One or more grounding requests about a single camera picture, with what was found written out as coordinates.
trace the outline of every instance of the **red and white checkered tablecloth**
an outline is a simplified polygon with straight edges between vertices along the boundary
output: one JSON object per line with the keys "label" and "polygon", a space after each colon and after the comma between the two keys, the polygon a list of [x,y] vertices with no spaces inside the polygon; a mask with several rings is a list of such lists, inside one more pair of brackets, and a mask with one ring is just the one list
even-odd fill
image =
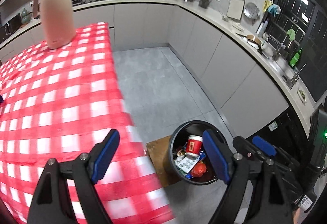
{"label": "red and white checkered tablecloth", "polygon": [[[59,162],[89,152],[111,128],[120,145],[96,185],[115,224],[174,218],[117,84],[106,23],[77,30],[57,50],[31,46],[0,67],[0,197],[26,222],[32,195],[49,158]],[[69,192],[78,222],[86,223],[74,181]]]}

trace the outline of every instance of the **pitcher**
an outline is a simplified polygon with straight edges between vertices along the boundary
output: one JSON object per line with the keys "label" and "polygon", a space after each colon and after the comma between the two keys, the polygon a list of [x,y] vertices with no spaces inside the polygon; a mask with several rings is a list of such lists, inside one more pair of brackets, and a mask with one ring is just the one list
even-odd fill
{"label": "pitcher", "polygon": [[[33,16],[38,15],[38,1],[34,0]],[[40,0],[40,16],[45,39],[50,49],[69,43],[76,31],[71,0]]]}

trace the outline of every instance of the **countertop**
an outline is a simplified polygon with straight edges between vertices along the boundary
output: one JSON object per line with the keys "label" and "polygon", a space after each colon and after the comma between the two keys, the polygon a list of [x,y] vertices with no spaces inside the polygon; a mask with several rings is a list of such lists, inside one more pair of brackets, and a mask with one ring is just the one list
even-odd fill
{"label": "countertop", "polygon": [[[243,49],[245,49],[249,53],[249,55],[251,55],[257,61],[257,63],[261,64],[261,66],[271,75],[271,77],[278,84],[282,92],[285,94],[285,96],[291,103],[295,112],[297,113],[303,125],[306,135],[307,136],[309,135],[310,116],[314,110],[314,105],[308,99],[307,99],[307,103],[303,104],[297,94],[297,89],[300,88],[304,90],[307,95],[310,95],[307,87],[304,85],[304,83],[301,80],[299,80],[294,85],[292,90],[289,90],[289,88],[287,87],[286,83],[283,81],[281,76],[279,76],[279,74],[276,73],[276,71],[271,67],[271,65],[266,61],[266,59],[263,58],[253,47],[245,43],[236,34],[236,33],[240,33],[240,31],[233,27],[232,22],[223,21],[221,19],[221,14],[218,11],[213,10],[212,8],[203,9],[198,6],[198,1],[191,3],[191,2],[184,2],[183,0],[105,0],[105,1],[99,1],[99,2],[93,2],[93,3],[75,6],[73,7],[73,10],[78,11],[90,7],[119,4],[119,3],[161,3],[161,4],[178,5],[179,7],[192,12],[193,14],[211,23],[213,26],[217,27],[219,30],[221,30],[222,32],[227,34],[230,38],[232,38],[234,41],[236,41]],[[11,35],[11,37],[9,37],[3,43],[1,43],[0,49],[4,47],[7,43],[11,42],[14,38],[18,37],[20,34],[39,25],[40,23],[41,23],[40,19],[38,20],[33,19],[29,24],[16,31],[13,35]],[[244,32],[242,32],[242,34],[247,35],[252,33],[244,29]]]}

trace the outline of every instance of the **utensil holder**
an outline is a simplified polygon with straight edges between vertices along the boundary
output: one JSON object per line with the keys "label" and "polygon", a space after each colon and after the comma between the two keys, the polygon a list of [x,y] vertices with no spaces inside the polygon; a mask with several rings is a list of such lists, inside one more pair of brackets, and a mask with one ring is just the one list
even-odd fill
{"label": "utensil holder", "polygon": [[207,9],[211,0],[200,0],[199,1],[199,7],[202,7],[204,9]]}

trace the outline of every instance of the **brown wooden board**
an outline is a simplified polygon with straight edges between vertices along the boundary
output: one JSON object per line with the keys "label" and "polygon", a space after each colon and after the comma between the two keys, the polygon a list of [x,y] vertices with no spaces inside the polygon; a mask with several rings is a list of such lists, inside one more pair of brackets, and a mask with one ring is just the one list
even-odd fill
{"label": "brown wooden board", "polygon": [[154,169],[159,177],[160,183],[163,187],[180,181],[177,175],[168,174],[163,166],[163,161],[168,150],[170,135],[146,144],[147,153],[153,163]]}

